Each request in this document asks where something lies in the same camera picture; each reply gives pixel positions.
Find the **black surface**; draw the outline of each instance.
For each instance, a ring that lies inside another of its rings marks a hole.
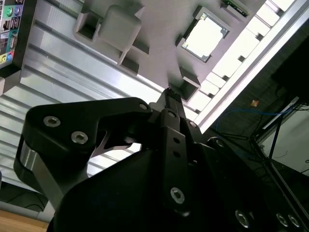
[[[307,38],[293,54],[280,66],[273,78],[302,101],[309,104],[308,75],[308,47]]]

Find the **black cable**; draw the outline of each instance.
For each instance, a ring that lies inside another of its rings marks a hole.
[[[26,206],[26,207],[24,207],[24,208],[27,209],[27,208],[29,208],[29,207],[31,207],[31,206],[36,206],[36,207],[40,208],[41,211],[44,211],[44,210],[42,209],[42,207],[40,207],[38,204],[30,204],[30,205],[28,205],[28,206]]]
[[[254,131],[251,133],[251,135],[249,136],[249,138],[252,138],[252,136],[253,136],[254,133],[257,131],[257,129],[259,129],[259,127],[260,127],[260,125],[261,125],[261,123],[262,123],[263,117],[264,117],[264,115],[261,115],[261,118],[260,118],[259,123],[257,124],[256,128],[254,129]]]
[[[21,197],[21,196],[23,196],[23,195],[25,195],[25,194],[34,194],[34,195],[39,199],[39,201],[40,201],[40,203],[42,204],[42,206],[43,206],[43,207],[45,206],[44,203],[43,203],[43,201],[40,199],[40,197],[39,197],[35,192],[24,192],[24,193],[21,193],[21,194],[15,196],[15,197],[13,197],[12,199],[8,200],[7,203],[12,202],[12,201],[15,200],[16,198]]]

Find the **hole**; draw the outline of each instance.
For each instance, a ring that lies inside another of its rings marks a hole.
[[[83,140],[85,137],[82,135],[82,134],[78,134],[77,136],[76,136],[76,139],[78,139],[78,140]]]
[[[56,124],[57,123],[57,120],[56,119],[54,119],[54,118],[50,118],[49,120],[48,120],[48,123],[49,124]]]
[[[97,23],[98,17],[95,14],[89,13],[87,15],[84,15],[78,32],[81,35],[92,40],[96,32]]]
[[[174,138],[174,142],[177,143],[177,144],[180,144],[180,141],[177,138]]]
[[[174,156],[180,158],[180,154],[177,151],[174,151]]]
[[[177,199],[180,199],[182,197],[179,192],[174,192],[174,195]]]
[[[142,108],[143,110],[147,110],[147,106],[144,105],[143,103],[140,104],[140,108]]]

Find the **mounting hole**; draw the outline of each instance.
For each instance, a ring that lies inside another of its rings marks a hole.
[[[216,140],[217,145],[219,145],[220,147],[224,147],[223,143],[220,140]]]
[[[189,122],[189,124],[191,125],[191,127],[196,128],[197,125],[194,122]]]
[[[175,157],[180,158],[180,154],[177,151],[174,151],[173,154]]]
[[[48,127],[58,127],[60,126],[61,122],[59,118],[54,116],[47,116],[44,118],[44,124]]]
[[[174,138],[174,142],[177,143],[177,144],[180,144],[180,141],[177,138]]]
[[[147,106],[144,105],[143,103],[140,104],[140,108],[142,108],[143,110],[147,110]]]
[[[85,144],[88,141],[88,136],[82,131],[72,133],[71,139],[76,144]]]
[[[176,115],[173,112],[171,112],[171,111],[169,111],[169,116],[176,117]]]

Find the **green port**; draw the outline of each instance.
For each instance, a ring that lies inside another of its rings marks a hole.
[[[13,14],[13,7],[9,7],[7,10],[6,10],[6,15],[8,16],[8,17],[11,17],[12,16],[12,14]]]

